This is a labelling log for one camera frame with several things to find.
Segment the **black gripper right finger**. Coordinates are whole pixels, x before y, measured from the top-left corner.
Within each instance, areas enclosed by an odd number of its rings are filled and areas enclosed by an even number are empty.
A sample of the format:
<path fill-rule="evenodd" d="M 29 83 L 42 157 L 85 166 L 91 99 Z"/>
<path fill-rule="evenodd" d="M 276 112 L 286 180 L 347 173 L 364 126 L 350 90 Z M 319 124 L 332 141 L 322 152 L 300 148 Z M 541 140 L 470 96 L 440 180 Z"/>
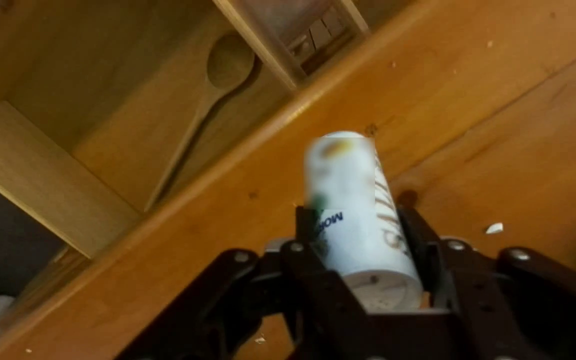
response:
<path fill-rule="evenodd" d="M 396 317 L 404 360 L 576 360 L 576 270 L 526 246 L 493 258 L 397 208 L 429 307 Z"/>

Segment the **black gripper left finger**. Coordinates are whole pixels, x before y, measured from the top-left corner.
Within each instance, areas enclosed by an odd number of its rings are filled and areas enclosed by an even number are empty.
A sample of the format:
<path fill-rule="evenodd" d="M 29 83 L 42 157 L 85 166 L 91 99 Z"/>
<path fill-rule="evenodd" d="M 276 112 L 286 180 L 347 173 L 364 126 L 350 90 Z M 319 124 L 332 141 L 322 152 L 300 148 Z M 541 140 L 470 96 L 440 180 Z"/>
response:
<path fill-rule="evenodd" d="M 231 360 L 268 316 L 294 341 L 289 360 L 365 360 L 365 311 L 341 277 L 303 241 L 261 255 L 231 248 L 215 255 L 118 360 Z"/>

